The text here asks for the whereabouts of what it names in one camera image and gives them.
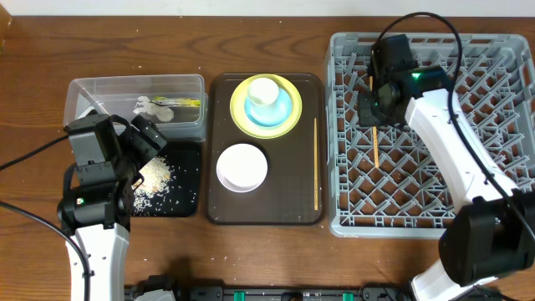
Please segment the wooden chopstick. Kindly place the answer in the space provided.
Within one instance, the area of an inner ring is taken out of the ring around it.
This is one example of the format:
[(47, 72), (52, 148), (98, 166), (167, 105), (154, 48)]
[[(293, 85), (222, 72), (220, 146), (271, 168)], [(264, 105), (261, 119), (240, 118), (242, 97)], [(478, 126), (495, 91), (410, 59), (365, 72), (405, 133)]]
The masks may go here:
[[(369, 77), (369, 88), (370, 91), (373, 89), (373, 77)], [(380, 168), (380, 159), (379, 159), (379, 147), (378, 147), (378, 131), (377, 127), (372, 127), (372, 139), (373, 139), (373, 153), (374, 153), (374, 168)]]
[(318, 122), (313, 119), (313, 208), (318, 211)]

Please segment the white tissue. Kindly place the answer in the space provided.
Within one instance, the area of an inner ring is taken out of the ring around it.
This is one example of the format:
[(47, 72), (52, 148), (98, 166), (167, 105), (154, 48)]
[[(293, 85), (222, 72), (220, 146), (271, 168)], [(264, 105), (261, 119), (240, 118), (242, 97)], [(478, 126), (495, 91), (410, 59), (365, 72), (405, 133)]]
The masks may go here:
[(153, 103), (146, 96), (138, 98), (133, 112), (137, 115), (147, 114), (156, 117), (160, 122), (170, 122), (175, 117), (172, 109)]

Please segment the yellow green snack wrapper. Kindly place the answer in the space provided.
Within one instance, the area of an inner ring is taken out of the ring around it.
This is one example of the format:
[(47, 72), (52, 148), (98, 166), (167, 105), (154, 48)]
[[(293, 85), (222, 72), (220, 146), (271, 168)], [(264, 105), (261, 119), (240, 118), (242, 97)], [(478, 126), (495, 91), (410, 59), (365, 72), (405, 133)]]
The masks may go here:
[(156, 96), (154, 99), (151, 99), (152, 104), (163, 106), (163, 107), (191, 107), (196, 108), (201, 106), (201, 101), (199, 99), (193, 98), (167, 98), (163, 96)]

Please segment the yellow plate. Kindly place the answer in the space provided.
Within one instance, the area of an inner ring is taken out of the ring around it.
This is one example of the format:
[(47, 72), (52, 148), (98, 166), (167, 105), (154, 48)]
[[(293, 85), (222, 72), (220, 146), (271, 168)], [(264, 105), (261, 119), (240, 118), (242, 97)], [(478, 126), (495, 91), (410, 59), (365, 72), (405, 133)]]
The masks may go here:
[[(288, 119), (279, 126), (262, 127), (252, 123), (246, 116), (244, 104), (247, 97), (247, 87), (258, 78), (269, 78), (276, 82), (279, 89), (285, 89), (293, 104), (293, 110)], [(244, 133), (260, 138), (273, 139), (287, 134), (297, 123), (303, 110), (303, 103), (297, 88), (284, 77), (276, 74), (257, 74), (244, 79), (233, 91), (230, 100), (230, 113), (236, 126)]]

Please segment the white bowl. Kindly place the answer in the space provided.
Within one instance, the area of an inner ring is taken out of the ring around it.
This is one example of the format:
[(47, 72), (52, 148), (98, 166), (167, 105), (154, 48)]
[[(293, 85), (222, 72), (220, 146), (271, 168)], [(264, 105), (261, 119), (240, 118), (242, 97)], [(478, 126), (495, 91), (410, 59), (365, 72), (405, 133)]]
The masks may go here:
[(260, 187), (268, 174), (268, 161), (254, 145), (235, 144), (226, 148), (216, 164), (217, 179), (229, 191), (245, 193)]

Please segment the light blue bowl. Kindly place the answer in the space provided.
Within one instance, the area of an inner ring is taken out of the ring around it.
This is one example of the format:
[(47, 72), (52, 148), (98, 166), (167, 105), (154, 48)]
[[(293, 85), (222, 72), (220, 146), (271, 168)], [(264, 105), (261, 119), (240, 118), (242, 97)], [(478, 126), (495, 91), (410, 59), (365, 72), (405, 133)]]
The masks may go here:
[(246, 97), (244, 110), (247, 118), (262, 127), (275, 127), (285, 122), (293, 110), (292, 100), (288, 92), (280, 88), (278, 97), (270, 105), (257, 105)]

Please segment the white paper cup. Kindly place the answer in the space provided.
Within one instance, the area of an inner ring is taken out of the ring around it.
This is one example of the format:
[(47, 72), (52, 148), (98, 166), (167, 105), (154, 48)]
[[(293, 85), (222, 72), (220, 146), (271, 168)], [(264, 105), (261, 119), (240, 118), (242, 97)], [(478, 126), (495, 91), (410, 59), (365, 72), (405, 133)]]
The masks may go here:
[(279, 87), (269, 78), (254, 79), (247, 87), (247, 97), (252, 106), (259, 109), (271, 109), (279, 96)]

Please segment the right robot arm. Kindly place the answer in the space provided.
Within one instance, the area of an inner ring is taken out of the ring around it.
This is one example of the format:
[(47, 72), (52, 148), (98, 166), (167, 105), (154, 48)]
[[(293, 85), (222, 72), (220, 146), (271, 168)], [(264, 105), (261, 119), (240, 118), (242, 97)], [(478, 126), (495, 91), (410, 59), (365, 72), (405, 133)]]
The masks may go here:
[(455, 217), (439, 240), (439, 259), (410, 282), (416, 300), (454, 300), (534, 264), (534, 195), (490, 157), (470, 127), (441, 66), (421, 67), (404, 34), (379, 38), (359, 97), (362, 126), (408, 125), (436, 163)]

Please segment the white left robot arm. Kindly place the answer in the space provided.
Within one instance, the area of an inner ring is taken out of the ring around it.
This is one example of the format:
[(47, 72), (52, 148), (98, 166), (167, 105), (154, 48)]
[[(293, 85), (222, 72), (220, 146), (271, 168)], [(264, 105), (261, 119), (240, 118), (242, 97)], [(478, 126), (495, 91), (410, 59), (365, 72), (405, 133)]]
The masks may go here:
[(128, 121), (91, 111), (64, 128), (75, 162), (64, 173), (58, 217), (66, 243), (73, 300), (122, 300), (130, 216), (141, 169), (166, 146), (141, 115)]

